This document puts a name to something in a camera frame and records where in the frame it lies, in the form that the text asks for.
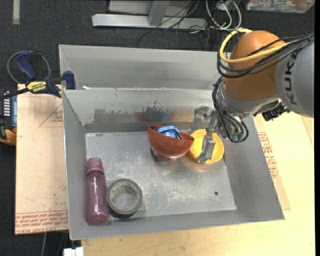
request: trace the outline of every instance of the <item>metal tray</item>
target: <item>metal tray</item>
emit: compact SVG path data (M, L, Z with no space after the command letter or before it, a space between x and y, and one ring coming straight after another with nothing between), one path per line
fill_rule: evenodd
M284 218L252 118L245 120L250 131L245 142L222 140L224 156L217 163L197 164L188 155L173 162L152 157L148 125L172 124L190 133L194 110L212 108L210 90L93 88L64 90L62 98L72 240ZM108 185L129 178L141 186L144 201L132 218L85 222L90 157L102 159Z

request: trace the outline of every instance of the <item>roll of tape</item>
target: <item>roll of tape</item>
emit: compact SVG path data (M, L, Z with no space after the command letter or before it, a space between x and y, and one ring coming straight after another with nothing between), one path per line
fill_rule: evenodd
M110 214L116 218L131 217L140 208L142 201L142 190L133 180L121 178L108 187L107 202Z

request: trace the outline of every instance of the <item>red bowl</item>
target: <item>red bowl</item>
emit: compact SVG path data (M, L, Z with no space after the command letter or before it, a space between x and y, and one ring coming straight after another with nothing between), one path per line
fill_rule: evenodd
M183 139L179 139L155 131L156 128L161 127L163 126L150 125L148 127L148 141L153 154L169 161L184 156L190 150L195 139L184 132L180 132Z

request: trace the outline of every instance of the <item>dark floor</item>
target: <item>dark floor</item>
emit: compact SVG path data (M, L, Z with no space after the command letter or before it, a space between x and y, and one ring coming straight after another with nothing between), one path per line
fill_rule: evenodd
M105 13L107 5L105 0L22 0L20 25L13 25L13 1L2 0L0 88L12 89L15 86L7 73L6 63L18 51L41 52L51 64L53 76L59 76L59 44L135 48L139 43L141 48L216 51L223 35L216 32L207 42L206 34L154 29L140 41L148 29L93 28L92 16ZM250 12L245 11L242 4L240 9L244 28L269 31L278 37L299 36L315 30L315 6L305 14ZM194 16L204 16L203 1ZM40 256L44 234L15 236L13 232L15 159L16 149L0 144L0 256ZM43 255L61 255L62 248L70 246L68 234L48 233Z

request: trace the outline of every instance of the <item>pink bottle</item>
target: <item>pink bottle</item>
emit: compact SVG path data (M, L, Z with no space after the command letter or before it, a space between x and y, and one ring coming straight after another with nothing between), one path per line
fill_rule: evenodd
M100 158L90 158L85 173L85 221L97 225L109 218L107 185Z

